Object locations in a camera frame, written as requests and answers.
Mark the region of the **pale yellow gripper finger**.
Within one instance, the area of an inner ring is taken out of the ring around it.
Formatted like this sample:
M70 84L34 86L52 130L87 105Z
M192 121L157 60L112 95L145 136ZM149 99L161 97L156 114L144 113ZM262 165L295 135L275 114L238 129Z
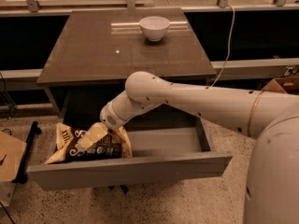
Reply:
M107 126L103 122L94 123L86 134L78 140L76 148L86 150L107 135Z

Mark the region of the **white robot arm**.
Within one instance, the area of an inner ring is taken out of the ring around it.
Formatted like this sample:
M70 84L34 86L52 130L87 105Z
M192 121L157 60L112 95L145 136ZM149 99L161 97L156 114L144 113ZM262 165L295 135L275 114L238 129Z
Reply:
M116 130L170 105L256 140L246 185L244 224L299 224L299 96L168 82L135 72L100 120Z

